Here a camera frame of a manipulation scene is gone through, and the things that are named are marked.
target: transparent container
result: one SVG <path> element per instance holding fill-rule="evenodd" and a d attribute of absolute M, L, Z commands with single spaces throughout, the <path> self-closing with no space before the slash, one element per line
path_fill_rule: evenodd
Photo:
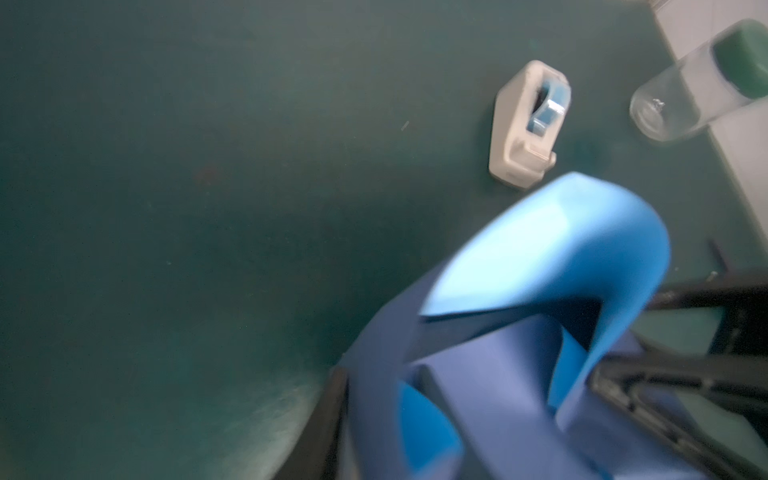
<path fill-rule="evenodd" d="M 767 95 L 768 28 L 744 20 L 638 88 L 629 110 L 648 137 L 672 141 Z"/>

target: table surface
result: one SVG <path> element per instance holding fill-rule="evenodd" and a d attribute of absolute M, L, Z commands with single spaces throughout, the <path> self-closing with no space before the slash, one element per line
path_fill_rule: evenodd
<path fill-rule="evenodd" d="M 670 280 L 765 254 L 709 138 L 627 116 L 644 2 L 0 1 L 0 473 L 265 478 L 387 299 L 522 196 L 498 89 L 574 99 L 547 175 L 646 198 Z"/>

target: dark green tabletop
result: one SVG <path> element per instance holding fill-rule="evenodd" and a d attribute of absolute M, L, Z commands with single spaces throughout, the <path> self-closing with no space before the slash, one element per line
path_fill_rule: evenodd
<path fill-rule="evenodd" d="M 670 64 L 644 2 L 0 0 L 0 476 L 267 476 L 370 316 L 521 197 L 488 146 L 534 58 L 574 92 L 547 180 L 645 197 L 672 280 L 708 236 L 765 261 L 707 136 L 630 124 Z"/>

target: green lid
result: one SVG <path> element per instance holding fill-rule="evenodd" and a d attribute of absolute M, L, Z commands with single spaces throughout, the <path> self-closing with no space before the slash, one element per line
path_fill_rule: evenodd
<path fill-rule="evenodd" d="M 735 24 L 712 46 L 720 73 L 748 98 L 768 95 L 768 28 L 757 20 Z"/>

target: red stain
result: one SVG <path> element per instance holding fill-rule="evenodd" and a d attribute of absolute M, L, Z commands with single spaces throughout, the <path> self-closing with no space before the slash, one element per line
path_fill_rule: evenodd
<path fill-rule="evenodd" d="M 221 181 L 219 167 L 210 164 L 195 171 L 194 183 L 200 188 L 207 188 Z"/>

